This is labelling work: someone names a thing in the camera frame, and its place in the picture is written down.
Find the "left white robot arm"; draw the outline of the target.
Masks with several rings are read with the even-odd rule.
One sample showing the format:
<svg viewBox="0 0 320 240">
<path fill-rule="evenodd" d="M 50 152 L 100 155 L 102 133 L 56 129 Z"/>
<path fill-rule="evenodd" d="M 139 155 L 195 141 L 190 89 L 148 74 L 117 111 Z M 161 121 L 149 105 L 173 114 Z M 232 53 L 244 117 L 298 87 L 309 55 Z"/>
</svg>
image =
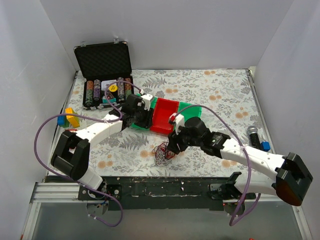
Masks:
<svg viewBox="0 0 320 240">
<path fill-rule="evenodd" d="M 64 131 L 53 152 L 51 165 L 72 180 L 89 187 L 89 194 L 95 200 L 103 199 L 107 191 L 102 184 L 102 177 L 89 166 L 91 150 L 133 124 L 149 129 L 154 112 L 151 107 L 153 99 L 151 94 L 130 94 L 120 107 L 111 110 L 101 122 L 76 132 Z"/>
</svg>

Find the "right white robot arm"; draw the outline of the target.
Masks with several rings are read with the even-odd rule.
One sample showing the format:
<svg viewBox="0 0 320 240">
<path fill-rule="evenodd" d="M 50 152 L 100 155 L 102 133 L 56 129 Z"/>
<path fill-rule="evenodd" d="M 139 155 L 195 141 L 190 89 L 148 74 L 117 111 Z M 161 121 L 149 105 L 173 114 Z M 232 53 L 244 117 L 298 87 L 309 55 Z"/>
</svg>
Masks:
<svg viewBox="0 0 320 240">
<path fill-rule="evenodd" d="M 217 200 L 232 200 L 243 194 L 278 196 L 285 203 L 301 206 L 313 176 L 298 154 L 273 154 L 251 146 L 241 146 L 229 135 L 210 131 L 199 117 L 185 120 L 179 114 L 168 122 L 175 127 L 168 135 L 167 149 L 178 155 L 188 147 L 199 147 L 209 156 L 234 161 L 262 174 L 246 188 L 243 173 L 234 172 L 222 185 L 210 184 L 209 195 Z"/>
</svg>

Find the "left green bin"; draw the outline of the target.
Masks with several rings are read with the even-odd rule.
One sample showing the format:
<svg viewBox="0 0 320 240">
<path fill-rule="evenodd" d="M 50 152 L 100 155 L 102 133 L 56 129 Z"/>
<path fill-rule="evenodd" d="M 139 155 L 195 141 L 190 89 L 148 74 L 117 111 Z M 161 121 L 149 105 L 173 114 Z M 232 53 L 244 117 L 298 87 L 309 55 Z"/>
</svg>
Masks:
<svg viewBox="0 0 320 240">
<path fill-rule="evenodd" d="M 145 111 L 143 115 L 143 119 L 131 125 L 132 128 L 141 129 L 141 130 L 149 130 L 153 125 L 153 116 L 155 112 L 155 107 L 157 104 L 157 97 L 154 97 L 150 102 L 149 111 Z"/>
</svg>

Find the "green bin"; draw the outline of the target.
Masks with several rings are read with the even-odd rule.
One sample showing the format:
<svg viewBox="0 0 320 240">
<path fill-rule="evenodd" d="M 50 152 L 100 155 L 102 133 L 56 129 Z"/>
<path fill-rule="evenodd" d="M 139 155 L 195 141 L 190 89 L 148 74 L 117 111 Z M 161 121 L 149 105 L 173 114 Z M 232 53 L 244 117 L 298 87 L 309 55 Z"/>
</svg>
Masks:
<svg viewBox="0 0 320 240">
<path fill-rule="evenodd" d="M 154 97 L 150 102 L 149 111 L 145 111 L 143 115 L 143 119 L 131 125 L 132 128 L 141 129 L 141 130 L 149 130 L 153 125 L 153 116 L 155 112 L 155 107 L 157 104 L 157 97 Z"/>
<path fill-rule="evenodd" d="M 186 102 L 180 102 L 179 106 L 178 106 L 178 112 L 180 112 L 181 110 L 183 110 L 184 108 L 191 106 L 190 103 L 186 103 Z M 184 121 L 186 122 L 188 119 L 193 118 L 193 117 L 198 117 L 200 118 L 202 115 L 202 108 L 199 106 L 194 106 L 194 107 L 190 107 L 187 108 L 186 110 L 184 110 L 181 115 L 184 116 Z"/>
</svg>

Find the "right green bin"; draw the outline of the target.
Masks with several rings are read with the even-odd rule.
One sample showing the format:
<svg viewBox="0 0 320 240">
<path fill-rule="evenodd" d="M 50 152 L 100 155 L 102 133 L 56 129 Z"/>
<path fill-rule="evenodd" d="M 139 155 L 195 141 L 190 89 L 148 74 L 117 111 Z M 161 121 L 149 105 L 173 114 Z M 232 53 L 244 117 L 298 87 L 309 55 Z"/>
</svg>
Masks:
<svg viewBox="0 0 320 240">
<path fill-rule="evenodd" d="M 180 102 L 179 106 L 178 106 L 178 112 L 180 112 L 181 110 L 183 110 L 184 108 L 191 106 L 190 103 L 186 103 L 186 102 Z M 186 110 L 184 110 L 181 115 L 184 116 L 184 121 L 186 122 L 188 119 L 193 118 L 193 117 L 198 117 L 200 118 L 202 115 L 202 108 L 199 106 L 194 106 L 194 107 L 190 107 L 187 108 Z"/>
</svg>

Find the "red bin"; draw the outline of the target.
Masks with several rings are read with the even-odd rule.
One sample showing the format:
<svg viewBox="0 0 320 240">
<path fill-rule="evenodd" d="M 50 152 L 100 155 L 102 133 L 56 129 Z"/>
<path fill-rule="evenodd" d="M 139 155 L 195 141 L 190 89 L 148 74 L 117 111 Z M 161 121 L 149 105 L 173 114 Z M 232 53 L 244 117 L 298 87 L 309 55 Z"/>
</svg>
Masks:
<svg viewBox="0 0 320 240">
<path fill-rule="evenodd" d="M 178 111 L 178 108 L 178 101 L 158 98 L 152 116 L 150 131 L 164 135 L 170 134 L 174 126 L 169 123 L 169 118 Z"/>
</svg>

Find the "black poker chip case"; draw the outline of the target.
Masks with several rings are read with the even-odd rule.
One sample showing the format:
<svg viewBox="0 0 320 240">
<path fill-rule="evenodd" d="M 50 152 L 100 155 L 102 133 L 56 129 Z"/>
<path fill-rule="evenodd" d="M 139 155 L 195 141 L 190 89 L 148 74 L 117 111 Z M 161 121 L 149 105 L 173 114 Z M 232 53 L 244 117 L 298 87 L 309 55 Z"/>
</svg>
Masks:
<svg viewBox="0 0 320 240">
<path fill-rule="evenodd" d="M 132 66 L 126 41 L 80 45 L 73 49 L 84 77 L 82 105 L 86 110 L 123 103 L 134 93 Z"/>
</svg>

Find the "yellow toy brick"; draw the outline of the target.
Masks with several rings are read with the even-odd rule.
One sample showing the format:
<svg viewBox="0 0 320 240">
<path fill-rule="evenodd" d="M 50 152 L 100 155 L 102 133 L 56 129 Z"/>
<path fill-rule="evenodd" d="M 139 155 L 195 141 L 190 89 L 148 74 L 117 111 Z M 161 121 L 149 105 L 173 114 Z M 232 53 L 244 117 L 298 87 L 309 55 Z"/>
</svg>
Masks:
<svg viewBox="0 0 320 240">
<path fill-rule="evenodd" d="M 65 113 L 70 114 L 66 116 L 66 119 L 69 121 L 69 123 L 72 125 L 73 128 L 80 127 L 79 118 L 76 116 L 76 113 L 74 112 L 72 107 L 66 108 Z"/>
</svg>

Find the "black microphone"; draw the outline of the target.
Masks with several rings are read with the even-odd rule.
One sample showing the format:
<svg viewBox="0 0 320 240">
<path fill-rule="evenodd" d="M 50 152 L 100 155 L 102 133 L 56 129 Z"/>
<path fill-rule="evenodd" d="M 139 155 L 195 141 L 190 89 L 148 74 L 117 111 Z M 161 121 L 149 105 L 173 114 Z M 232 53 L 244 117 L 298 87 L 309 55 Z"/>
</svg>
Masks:
<svg viewBox="0 0 320 240">
<path fill-rule="evenodd" d="M 251 146 L 255 149 L 261 150 L 261 142 L 258 135 L 258 129 L 255 126 L 251 125 L 247 128 L 246 132 L 249 137 Z"/>
</svg>

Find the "red window toy brick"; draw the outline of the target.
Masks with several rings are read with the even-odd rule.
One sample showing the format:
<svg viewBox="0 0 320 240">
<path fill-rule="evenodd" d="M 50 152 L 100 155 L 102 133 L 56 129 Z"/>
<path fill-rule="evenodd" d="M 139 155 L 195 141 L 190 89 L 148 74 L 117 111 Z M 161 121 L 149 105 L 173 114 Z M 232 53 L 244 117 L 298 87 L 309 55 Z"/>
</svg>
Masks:
<svg viewBox="0 0 320 240">
<path fill-rule="evenodd" d="M 66 129 L 66 131 L 74 133 L 74 132 L 77 132 L 77 129 Z"/>
</svg>

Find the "green toy brick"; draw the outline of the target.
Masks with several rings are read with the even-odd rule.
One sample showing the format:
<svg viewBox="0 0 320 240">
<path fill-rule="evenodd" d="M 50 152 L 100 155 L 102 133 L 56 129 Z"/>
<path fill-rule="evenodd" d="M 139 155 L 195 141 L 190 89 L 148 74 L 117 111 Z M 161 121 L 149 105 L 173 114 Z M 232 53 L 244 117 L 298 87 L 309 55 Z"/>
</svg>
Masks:
<svg viewBox="0 0 320 240">
<path fill-rule="evenodd" d="M 64 124 L 62 125 L 63 128 L 69 128 L 70 127 L 70 122 L 68 120 L 65 120 Z"/>
</svg>

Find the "small blue block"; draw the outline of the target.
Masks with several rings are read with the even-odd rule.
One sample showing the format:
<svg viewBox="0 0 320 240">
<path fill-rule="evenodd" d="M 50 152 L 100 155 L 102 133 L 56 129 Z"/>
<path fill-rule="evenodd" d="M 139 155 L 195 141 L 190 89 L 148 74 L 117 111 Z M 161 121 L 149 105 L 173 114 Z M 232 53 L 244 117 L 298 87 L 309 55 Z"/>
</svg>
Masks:
<svg viewBox="0 0 320 240">
<path fill-rule="evenodd" d="M 270 143 L 268 141 L 262 141 L 260 143 L 260 148 L 264 152 L 268 152 L 268 151 L 271 150 L 271 146 L 270 146 Z"/>
</svg>

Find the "blue toy brick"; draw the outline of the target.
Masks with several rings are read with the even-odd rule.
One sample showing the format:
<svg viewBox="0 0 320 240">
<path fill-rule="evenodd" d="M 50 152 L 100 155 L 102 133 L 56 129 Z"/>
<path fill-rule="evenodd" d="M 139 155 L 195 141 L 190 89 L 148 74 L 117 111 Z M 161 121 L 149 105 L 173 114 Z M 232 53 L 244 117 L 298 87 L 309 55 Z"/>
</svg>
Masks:
<svg viewBox="0 0 320 240">
<path fill-rule="evenodd" d="M 66 119 L 64 115 L 60 115 L 57 117 L 57 125 L 63 127 L 66 123 Z"/>
</svg>

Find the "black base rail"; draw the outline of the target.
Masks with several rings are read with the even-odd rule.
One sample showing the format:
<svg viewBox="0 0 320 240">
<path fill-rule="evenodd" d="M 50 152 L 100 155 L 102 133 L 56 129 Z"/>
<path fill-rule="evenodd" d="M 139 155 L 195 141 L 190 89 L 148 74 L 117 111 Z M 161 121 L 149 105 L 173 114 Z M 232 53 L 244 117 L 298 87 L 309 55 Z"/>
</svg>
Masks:
<svg viewBox="0 0 320 240">
<path fill-rule="evenodd" d="M 240 172 L 230 177 L 103 177 L 99 191 L 125 210 L 209 209 L 222 211 L 226 200 L 239 200 Z"/>
</svg>

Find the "aluminium frame rail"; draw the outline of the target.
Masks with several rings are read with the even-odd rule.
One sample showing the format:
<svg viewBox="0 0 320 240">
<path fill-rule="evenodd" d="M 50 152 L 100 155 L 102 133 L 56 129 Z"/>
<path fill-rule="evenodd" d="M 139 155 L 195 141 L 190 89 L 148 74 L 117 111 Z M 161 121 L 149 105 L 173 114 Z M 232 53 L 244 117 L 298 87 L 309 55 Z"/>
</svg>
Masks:
<svg viewBox="0 0 320 240">
<path fill-rule="evenodd" d="M 77 183 L 36 183 L 31 203 L 72 203 L 78 201 L 80 186 Z"/>
</svg>

